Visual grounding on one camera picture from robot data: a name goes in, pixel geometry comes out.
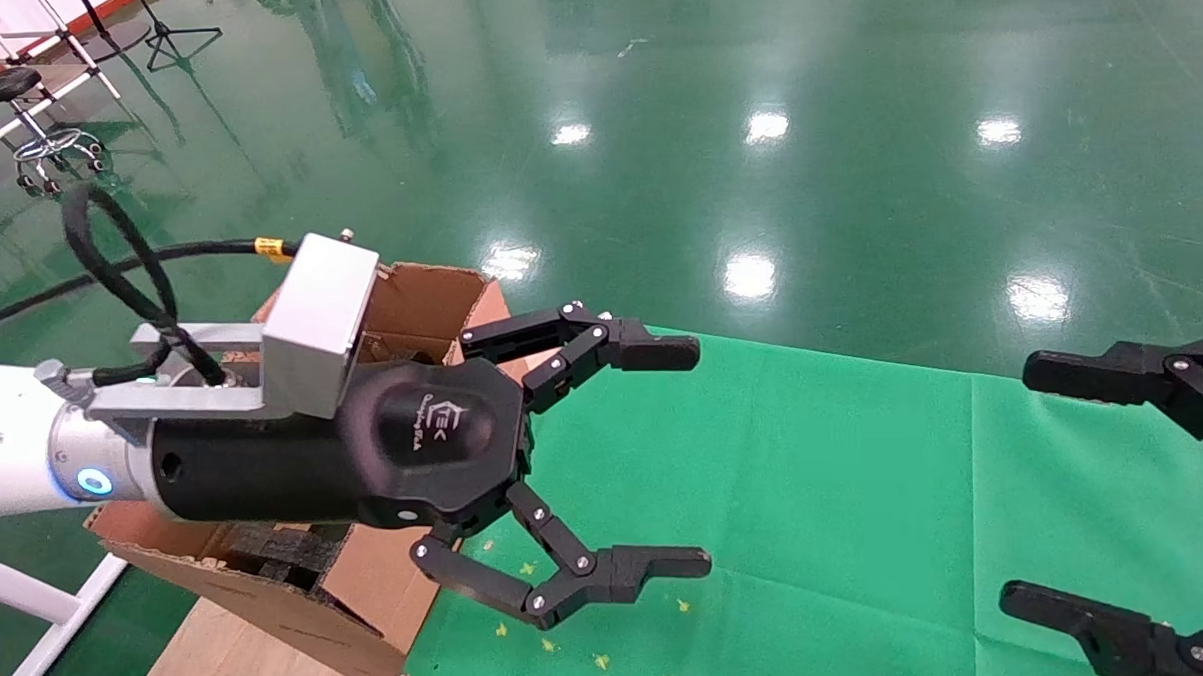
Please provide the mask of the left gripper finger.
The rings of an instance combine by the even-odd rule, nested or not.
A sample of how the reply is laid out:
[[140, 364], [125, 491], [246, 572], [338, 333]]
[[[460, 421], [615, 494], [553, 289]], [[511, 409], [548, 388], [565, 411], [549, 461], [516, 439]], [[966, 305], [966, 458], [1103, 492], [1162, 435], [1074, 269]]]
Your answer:
[[522, 376], [523, 408], [546, 413], [603, 367], [626, 372], [694, 370], [701, 340], [656, 336], [630, 318], [602, 318], [577, 302], [461, 331], [462, 357], [504, 364], [546, 354]]

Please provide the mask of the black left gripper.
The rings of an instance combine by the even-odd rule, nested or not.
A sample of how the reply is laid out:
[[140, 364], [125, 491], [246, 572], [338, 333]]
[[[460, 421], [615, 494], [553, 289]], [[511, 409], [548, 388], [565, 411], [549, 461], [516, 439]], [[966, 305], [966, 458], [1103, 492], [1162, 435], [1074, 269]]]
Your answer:
[[[356, 368], [330, 419], [160, 420], [152, 461], [162, 508], [189, 522], [435, 524], [411, 546], [423, 576], [539, 630], [592, 603], [638, 601], [650, 579], [711, 573], [697, 546], [587, 548], [518, 482], [531, 446], [525, 390], [497, 366], [401, 360]], [[558, 568], [540, 585], [452, 548], [506, 510]]]

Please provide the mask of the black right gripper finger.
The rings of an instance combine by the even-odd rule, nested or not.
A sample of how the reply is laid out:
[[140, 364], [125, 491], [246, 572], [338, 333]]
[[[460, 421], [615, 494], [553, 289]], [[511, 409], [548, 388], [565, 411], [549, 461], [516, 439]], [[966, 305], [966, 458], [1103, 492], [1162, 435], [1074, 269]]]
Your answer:
[[1203, 443], [1203, 340], [1181, 346], [1118, 342], [1095, 357], [1036, 351], [1025, 360], [1023, 384], [1062, 398], [1148, 404]]
[[1073, 638], [1098, 676], [1203, 676], [1203, 628], [1179, 634], [1150, 615], [1027, 581], [1002, 585], [998, 607]]

